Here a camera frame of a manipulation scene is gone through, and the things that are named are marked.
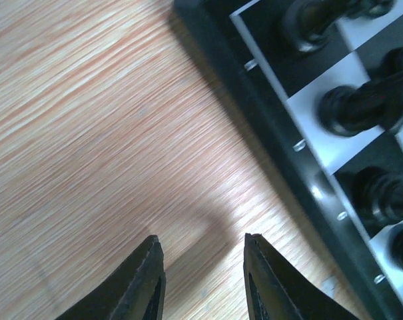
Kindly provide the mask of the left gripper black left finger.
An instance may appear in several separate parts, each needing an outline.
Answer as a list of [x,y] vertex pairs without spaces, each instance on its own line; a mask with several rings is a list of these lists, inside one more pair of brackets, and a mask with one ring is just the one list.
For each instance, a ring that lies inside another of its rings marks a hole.
[[94,290],[58,319],[162,319],[166,277],[156,235],[144,241]]

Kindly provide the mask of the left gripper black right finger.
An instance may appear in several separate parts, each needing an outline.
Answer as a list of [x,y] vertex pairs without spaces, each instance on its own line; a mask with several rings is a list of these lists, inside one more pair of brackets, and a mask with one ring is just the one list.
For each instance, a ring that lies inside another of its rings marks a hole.
[[244,236],[250,319],[356,319],[293,267],[261,234]]

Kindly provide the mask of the black white chess board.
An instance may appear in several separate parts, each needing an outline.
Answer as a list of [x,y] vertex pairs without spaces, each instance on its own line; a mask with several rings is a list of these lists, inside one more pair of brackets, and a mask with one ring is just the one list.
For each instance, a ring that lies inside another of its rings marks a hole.
[[403,176],[403,127],[353,137],[327,131],[317,107],[329,90],[380,76],[403,46],[403,1],[355,1],[324,47],[298,53],[281,30],[294,1],[175,1],[173,9],[373,319],[403,319],[403,269],[390,244],[401,222],[367,225],[354,206],[355,175],[380,167]]

